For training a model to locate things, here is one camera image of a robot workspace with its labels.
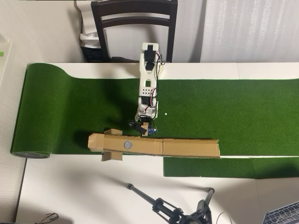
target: laptop keyboard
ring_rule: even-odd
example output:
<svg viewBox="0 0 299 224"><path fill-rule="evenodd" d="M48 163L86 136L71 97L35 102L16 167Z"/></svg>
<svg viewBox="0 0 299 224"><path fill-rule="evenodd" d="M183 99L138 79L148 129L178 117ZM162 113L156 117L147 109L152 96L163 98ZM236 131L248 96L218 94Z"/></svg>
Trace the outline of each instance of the laptop keyboard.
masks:
<svg viewBox="0 0 299 224"><path fill-rule="evenodd" d="M268 212L263 224L285 224L299 220L299 202Z"/></svg>

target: dark wooden chair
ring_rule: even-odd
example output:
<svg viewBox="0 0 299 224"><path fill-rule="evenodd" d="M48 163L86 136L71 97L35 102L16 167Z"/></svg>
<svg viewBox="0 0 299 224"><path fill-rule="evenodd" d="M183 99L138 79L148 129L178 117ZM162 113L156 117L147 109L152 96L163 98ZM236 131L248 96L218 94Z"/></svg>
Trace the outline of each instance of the dark wooden chair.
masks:
<svg viewBox="0 0 299 224"><path fill-rule="evenodd" d="M154 24L167 26L168 42L166 61L172 62L176 29L178 0L109 0L91 2L93 17L98 31L104 62L134 62L121 57L110 58L104 28L126 24ZM152 16L130 16L103 20L102 16L122 13L156 13L169 15L169 19Z"/></svg>

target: curtain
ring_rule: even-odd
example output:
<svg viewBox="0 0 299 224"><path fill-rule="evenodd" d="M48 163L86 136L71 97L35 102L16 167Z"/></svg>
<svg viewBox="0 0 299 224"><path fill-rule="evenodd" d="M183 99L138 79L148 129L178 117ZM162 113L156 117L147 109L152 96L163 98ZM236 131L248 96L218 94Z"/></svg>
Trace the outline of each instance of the curtain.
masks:
<svg viewBox="0 0 299 224"><path fill-rule="evenodd" d="M207 0L200 62L299 62L299 0Z"/></svg>

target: table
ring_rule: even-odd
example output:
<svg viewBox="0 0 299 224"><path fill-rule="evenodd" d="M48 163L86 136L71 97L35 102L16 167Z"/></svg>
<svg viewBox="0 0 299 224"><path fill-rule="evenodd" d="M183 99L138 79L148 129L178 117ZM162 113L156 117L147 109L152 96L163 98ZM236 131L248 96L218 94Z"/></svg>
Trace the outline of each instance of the table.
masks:
<svg viewBox="0 0 299 224"><path fill-rule="evenodd" d="M73 77L138 77L137 64L54 63ZM299 77L299 63L172 63L163 79L291 79ZM125 188L131 182L152 198L161 197L185 214L206 197L205 188L216 192L211 200L214 223L228 211L234 223L261 223L270 210L299 201L299 178L228 179L163 177L162 157L130 155L124 161L101 162L100 155L51 155L28 159L16 222L38 223L56 212L59 223L165 223L151 205ZM228 224L226 215L220 224Z"/></svg>

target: cardboard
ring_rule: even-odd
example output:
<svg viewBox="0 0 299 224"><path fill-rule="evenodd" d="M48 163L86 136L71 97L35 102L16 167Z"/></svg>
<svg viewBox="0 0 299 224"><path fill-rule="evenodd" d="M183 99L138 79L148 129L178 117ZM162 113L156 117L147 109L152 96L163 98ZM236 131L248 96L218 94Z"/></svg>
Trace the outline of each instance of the cardboard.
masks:
<svg viewBox="0 0 299 224"><path fill-rule="evenodd" d="M122 135L122 131L111 128L107 131L104 131L104 134ZM102 153L102 161L108 161L108 160L120 160L120 161L122 161L122 153L120 153L120 152L110 152L110 151L105 151L104 150L103 153Z"/></svg>
<svg viewBox="0 0 299 224"><path fill-rule="evenodd" d="M142 136L148 136L148 128L149 128L149 124L148 122L143 122L143 124L141 125L142 128L146 129L146 133L143 134Z"/></svg>
<svg viewBox="0 0 299 224"><path fill-rule="evenodd" d="M91 151L110 151L174 157L220 158L218 140L154 139L93 133Z"/></svg>

